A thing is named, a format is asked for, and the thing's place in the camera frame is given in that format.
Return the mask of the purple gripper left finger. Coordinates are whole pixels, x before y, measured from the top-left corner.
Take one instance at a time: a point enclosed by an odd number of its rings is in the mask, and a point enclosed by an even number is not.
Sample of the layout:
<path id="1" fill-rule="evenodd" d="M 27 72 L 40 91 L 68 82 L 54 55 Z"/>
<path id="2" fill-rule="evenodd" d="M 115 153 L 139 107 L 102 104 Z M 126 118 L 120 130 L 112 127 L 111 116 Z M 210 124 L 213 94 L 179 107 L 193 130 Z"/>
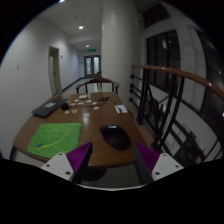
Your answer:
<path id="1" fill-rule="evenodd" d="M 42 169 L 70 182 L 80 183 L 92 151 L 92 143 L 88 142 L 68 153 L 59 152 Z"/>

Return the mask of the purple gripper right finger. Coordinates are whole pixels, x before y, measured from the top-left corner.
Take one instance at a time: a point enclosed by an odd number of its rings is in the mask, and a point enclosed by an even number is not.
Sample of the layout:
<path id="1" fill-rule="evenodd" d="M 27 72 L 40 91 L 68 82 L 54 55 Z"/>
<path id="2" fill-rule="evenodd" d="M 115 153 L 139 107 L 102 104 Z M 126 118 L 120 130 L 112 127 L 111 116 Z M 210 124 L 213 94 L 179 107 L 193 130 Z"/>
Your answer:
<path id="1" fill-rule="evenodd" d="M 157 181 L 183 169 L 183 166 L 169 154 L 159 154 L 140 143 L 134 143 L 133 152 L 144 184 Z"/>

